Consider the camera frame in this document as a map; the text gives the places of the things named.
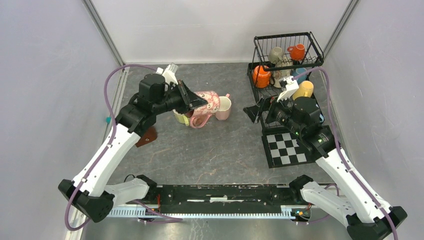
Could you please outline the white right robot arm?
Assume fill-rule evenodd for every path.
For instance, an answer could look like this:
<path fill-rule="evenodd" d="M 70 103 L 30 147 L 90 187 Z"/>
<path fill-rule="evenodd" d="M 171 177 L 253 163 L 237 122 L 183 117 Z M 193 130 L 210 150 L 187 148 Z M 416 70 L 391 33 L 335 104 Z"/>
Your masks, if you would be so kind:
<path fill-rule="evenodd" d="M 321 109 L 313 98 L 298 97 L 287 105 L 269 96 L 243 109 L 253 123 L 266 112 L 267 123 L 279 123 L 292 133 L 306 153 L 344 193 L 328 192 L 311 177 L 302 175 L 289 184 L 289 199 L 311 203 L 338 220 L 353 240 L 397 237 L 397 228 L 407 218 L 401 206 L 392 206 L 367 183 L 349 161 L 335 134 L 320 121 Z"/>

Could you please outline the light pink hexagonal mug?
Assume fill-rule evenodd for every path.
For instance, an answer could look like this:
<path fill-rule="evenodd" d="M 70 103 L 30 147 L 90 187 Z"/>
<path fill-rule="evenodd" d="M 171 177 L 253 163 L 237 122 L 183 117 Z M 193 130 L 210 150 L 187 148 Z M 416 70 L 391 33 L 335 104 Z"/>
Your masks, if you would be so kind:
<path fill-rule="evenodd" d="M 225 121 L 229 118 L 231 113 L 232 101 L 230 99 L 230 94 L 227 93 L 225 96 L 220 96 L 220 105 L 218 111 L 215 113 L 215 117 L 219 121 Z"/>

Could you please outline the pink patterned mug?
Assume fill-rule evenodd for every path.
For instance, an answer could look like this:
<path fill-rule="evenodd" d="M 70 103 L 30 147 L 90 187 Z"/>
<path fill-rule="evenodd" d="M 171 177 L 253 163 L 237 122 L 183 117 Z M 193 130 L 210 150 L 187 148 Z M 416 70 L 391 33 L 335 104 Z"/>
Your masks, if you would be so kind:
<path fill-rule="evenodd" d="M 207 101 L 206 105 L 196 108 L 190 116 L 190 126 L 198 129 L 202 128 L 208 122 L 210 117 L 219 110 L 221 101 L 220 96 L 212 90 L 196 91 L 195 94 Z"/>

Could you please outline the light blue hexagonal mug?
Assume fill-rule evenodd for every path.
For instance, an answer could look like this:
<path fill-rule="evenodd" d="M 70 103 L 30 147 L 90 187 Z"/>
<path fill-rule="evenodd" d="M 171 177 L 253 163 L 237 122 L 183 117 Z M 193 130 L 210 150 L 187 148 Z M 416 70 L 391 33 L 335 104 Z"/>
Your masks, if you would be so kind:
<path fill-rule="evenodd" d="M 324 115 L 323 115 L 322 111 L 320 111 L 320 115 L 319 115 L 319 123 L 320 123 L 320 124 L 322 124 L 322 123 L 324 123 L 324 121 L 325 121 L 325 117 L 324 117 Z"/>

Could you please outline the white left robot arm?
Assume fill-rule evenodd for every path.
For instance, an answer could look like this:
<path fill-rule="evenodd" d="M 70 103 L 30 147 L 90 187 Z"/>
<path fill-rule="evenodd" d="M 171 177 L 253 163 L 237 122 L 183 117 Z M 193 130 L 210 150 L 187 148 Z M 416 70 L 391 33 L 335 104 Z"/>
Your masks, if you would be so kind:
<path fill-rule="evenodd" d="M 58 190 L 68 201 L 65 220 L 69 219 L 71 207 L 98 223 L 113 207 L 134 200 L 153 203 L 157 190 L 144 178 L 109 185 L 112 173 L 153 127 L 158 115 L 171 111 L 185 114 L 207 104 L 206 99 L 191 91 L 182 80 L 167 83 L 160 74 L 147 74 L 139 82 L 138 92 L 111 121 L 111 132 L 89 163 L 72 180 L 63 179 L 59 183 Z"/>

